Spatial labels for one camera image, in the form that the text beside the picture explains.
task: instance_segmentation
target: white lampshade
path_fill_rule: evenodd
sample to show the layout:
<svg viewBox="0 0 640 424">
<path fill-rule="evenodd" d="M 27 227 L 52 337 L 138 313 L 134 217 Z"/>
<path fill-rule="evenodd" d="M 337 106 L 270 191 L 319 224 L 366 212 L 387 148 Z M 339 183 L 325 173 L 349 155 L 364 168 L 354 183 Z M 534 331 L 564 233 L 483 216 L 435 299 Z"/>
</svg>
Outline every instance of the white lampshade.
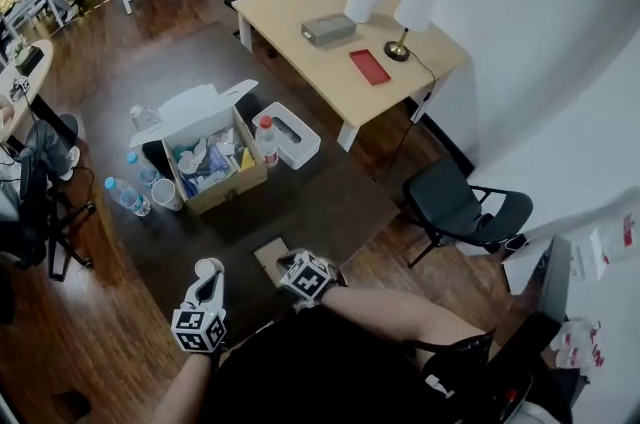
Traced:
<svg viewBox="0 0 640 424">
<path fill-rule="evenodd" d="M 402 0 L 394 13 L 398 23 L 411 31 L 426 31 L 435 0 Z"/>
</svg>

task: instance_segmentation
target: wooden floor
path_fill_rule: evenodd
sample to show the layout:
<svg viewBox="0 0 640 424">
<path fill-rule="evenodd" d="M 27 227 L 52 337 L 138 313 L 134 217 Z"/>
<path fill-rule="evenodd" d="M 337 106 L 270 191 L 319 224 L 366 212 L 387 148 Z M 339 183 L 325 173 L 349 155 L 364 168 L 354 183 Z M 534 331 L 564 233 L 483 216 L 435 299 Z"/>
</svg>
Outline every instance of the wooden floor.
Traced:
<svg viewBox="0 0 640 424">
<path fill-rule="evenodd" d="M 137 0 L 132 8 L 133 15 L 127 16 L 119 0 L 107 1 L 53 34 L 55 59 L 43 93 L 53 107 L 74 111 L 123 68 L 214 21 L 229 34 L 237 28 L 235 13 L 223 0 Z M 268 58 L 264 40 L 256 35 L 255 42 L 255 55 L 337 137 L 339 117 L 286 61 Z M 398 105 L 360 130 L 350 154 L 394 199 L 406 176 L 442 155 L 436 140 L 418 125 L 387 175 L 408 125 L 407 113 Z M 90 145 L 84 152 L 83 163 L 90 166 Z M 87 172 L 74 176 L 69 193 L 75 203 L 84 201 L 90 182 Z M 17 314 L 15 324 L 0 326 L 0 385 L 31 424 L 63 422 L 51 396 L 70 389 L 82 391 L 93 406 L 83 422 L 146 422 L 184 361 L 168 323 L 118 243 L 118 231 L 112 230 L 96 188 L 94 184 L 92 198 L 98 214 L 73 241 L 94 259 L 93 271 L 72 262 L 60 284 L 49 281 L 44 264 L 26 272 L 6 268 Z M 406 269 L 407 259 L 427 243 L 419 229 L 391 223 L 354 256 L 345 275 L 353 285 L 424 295 L 480 328 L 502 324 L 499 335 L 508 336 L 516 323 L 513 310 L 521 302 L 514 305 L 508 295 L 499 259 L 467 258 L 446 248 L 432 252 L 413 271 Z"/>
</svg>

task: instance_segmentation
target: white cube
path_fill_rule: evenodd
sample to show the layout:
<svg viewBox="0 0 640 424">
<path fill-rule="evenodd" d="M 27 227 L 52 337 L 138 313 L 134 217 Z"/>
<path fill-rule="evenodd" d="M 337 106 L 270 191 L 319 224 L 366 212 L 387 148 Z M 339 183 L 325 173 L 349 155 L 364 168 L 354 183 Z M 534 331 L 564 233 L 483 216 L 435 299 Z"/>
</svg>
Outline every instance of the white cube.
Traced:
<svg viewBox="0 0 640 424">
<path fill-rule="evenodd" d="M 171 331 L 187 353 L 213 353 L 227 334 L 220 314 L 202 308 L 174 310 Z"/>
<path fill-rule="evenodd" d="M 280 284 L 307 300 L 313 300 L 330 280 L 327 265 L 304 251 L 296 255 L 293 266 L 282 277 Z"/>
</svg>

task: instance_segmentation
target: dark brown tabletop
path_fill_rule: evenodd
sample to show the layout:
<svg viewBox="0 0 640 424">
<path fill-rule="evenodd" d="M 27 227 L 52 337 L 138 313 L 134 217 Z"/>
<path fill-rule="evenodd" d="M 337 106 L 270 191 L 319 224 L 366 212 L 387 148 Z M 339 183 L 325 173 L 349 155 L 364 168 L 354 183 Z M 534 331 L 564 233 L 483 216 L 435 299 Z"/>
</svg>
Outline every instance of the dark brown tabletop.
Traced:
<svg viewBox="0 0 640 424">
<path fill-rule="evenodd" d="M 280 161 L 268 171 L 267 182 L 201 216 L 186 206 L 174 213 L 153 204 L 147 217 L 138 218 L 106 197 L 115 233 L 168 319 L 196 279 L 195 263 L 205 257 L 224 263 L 232 343 L 287 306 L 255 259 L 257 248 L 281 237 L 289 248 L 305 247 L 342 264 L 393 219 L 396 206 L 313 115 L 217 24 L 140 61 L 81 105 L 100 186 L 108 176 L 120 177 L 151 200 L 125 161 L 136 132 L 131 106 L 157 108 L 199 84 L 213 83 L 222 92 L 245 79 L 260 83 L 237 105 L 252 130 L 251 119 L 279 101 L 321 137 L 320 151 L 308 163 L 292 170 Z"/>
</svg>

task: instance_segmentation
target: lamp base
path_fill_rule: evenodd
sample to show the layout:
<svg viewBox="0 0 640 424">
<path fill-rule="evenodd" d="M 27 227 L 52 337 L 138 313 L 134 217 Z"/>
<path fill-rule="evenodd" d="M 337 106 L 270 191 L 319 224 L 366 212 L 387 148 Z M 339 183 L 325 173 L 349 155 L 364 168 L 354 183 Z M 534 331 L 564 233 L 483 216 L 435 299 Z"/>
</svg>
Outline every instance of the lamp base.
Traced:
<svg viewBox="0 0 640 424">
<path fill-rule="evenodd" d="M 395 61 L 407 61 L 410 56 L 409 49 L 399 42 L 387 42 L 384 44 L 384 53 Z"/>
</svg>

